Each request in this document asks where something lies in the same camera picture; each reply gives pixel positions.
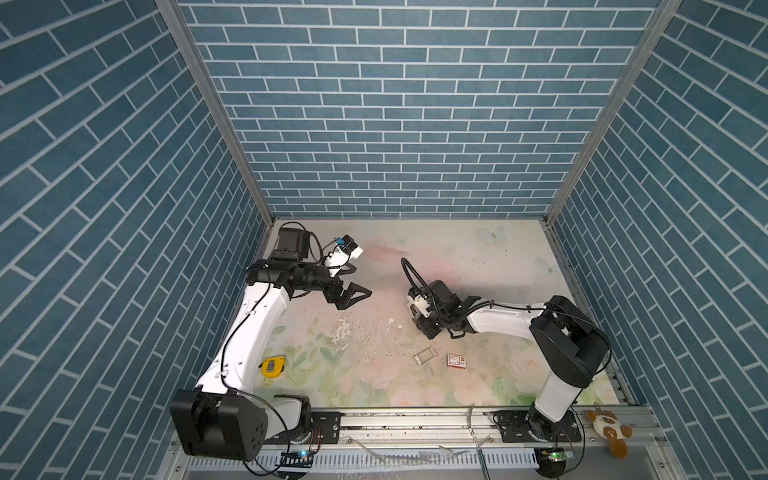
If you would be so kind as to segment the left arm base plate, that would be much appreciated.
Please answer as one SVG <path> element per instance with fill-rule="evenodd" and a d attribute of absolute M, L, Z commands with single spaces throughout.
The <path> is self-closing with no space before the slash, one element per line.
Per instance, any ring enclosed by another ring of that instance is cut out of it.
<path fill-rule="evenodd" d="M 342 417 L 338 411 L 302 413 L 298 424 L 289 431 L 288 438 L 292 442 L 304 442 L 310 434 L 314 434 L 313 443 L 335 445 L 339 442 Z"/>

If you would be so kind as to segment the red white staple box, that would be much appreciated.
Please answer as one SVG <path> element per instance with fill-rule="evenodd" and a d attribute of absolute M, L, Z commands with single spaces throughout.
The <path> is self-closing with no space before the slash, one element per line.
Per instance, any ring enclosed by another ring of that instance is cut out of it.
<path fill-rule="evenodd" d="M 446 357 L 446 364 L 449 368 L 466 369 L 467 358 L 464 355 L 448 354 Z"/>

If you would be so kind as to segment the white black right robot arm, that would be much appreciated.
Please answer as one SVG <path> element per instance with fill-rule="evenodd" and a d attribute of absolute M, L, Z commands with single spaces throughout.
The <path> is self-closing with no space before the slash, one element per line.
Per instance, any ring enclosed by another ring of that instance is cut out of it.
<path fill-rule="evenodd" d="M 549 373 L 526 414 L 530 434 L 550 441 L 580 393 L 610 361 L 611 342 L 568 298 L 554 295 L 515 306 L 468 296 L 460 299 L 443 282 L 413 286 L 407 293 L 416 327 L 428 339 L 447 331 L 453 339 L 471 334 L 504 334 L 533 341 Z"/>

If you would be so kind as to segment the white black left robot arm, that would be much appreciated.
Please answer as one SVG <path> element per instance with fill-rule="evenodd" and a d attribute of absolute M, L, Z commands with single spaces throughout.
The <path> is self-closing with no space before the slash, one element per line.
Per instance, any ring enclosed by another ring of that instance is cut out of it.
<path fill-rule="evenodd" d="M 319 292 L 346 310 L 371 291 L 342 277 L 355 272 L 351 260 L 363 250 L 349 235 L 310 260 L 314 233 L 297 222 L 278 231 L 271 254 L 247 270 L 243 298 L 234 322 L 211 365 L 195 386 L 179 390 L 170 414 L 183 451 L 189 456 L 253 461 L 268 440 L 290 444 L 313 435 L 306 397 L 259 397 L 252 385 L 277 321 L 295 295 Z"/>

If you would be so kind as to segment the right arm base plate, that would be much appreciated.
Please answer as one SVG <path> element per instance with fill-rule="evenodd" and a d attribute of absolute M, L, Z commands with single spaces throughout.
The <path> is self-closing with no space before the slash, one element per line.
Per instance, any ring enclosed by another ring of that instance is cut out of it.
<path fill-rule="evenodd" d="M 583 439 L 582 427 L 571 410 L 557 422 L 539 413 L 534 406 L 527 410 L 498 410 L 489 416 L 504 443 L 543 443 L 560 440 L 575 443 Z"/>

